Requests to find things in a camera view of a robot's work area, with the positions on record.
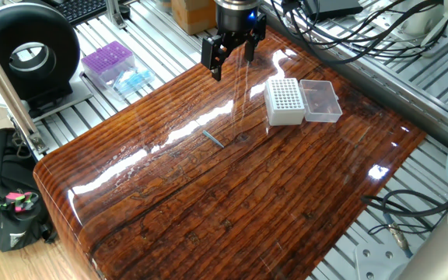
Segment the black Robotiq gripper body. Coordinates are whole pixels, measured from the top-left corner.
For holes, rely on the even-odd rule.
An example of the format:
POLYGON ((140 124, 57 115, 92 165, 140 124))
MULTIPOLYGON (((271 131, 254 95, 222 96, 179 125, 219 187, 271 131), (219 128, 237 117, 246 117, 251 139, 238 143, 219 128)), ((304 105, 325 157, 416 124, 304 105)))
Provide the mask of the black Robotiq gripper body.
POLYGON ((261 1, 215 1, 217 34, 222 38, 248 38, 257 24, 261 1))

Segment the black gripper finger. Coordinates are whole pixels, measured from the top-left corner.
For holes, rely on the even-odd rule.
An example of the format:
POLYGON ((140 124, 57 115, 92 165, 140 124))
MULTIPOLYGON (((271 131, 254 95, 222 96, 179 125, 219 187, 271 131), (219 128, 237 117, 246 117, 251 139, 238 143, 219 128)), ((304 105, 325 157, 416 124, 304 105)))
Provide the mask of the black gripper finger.
POLYGON ((202 41, 201 63, 211 72, 212 78, 220 81, 222 65, 232 52, 231 36, 218 34, 202 41))
POLYGON ((245 44, 244 57, 247 61, 253 61, 254 50, 259 42, 265 38, 266 35, 266 15, 259 14, 257 22, 253 29, 247 34, 247 41, 245 44))

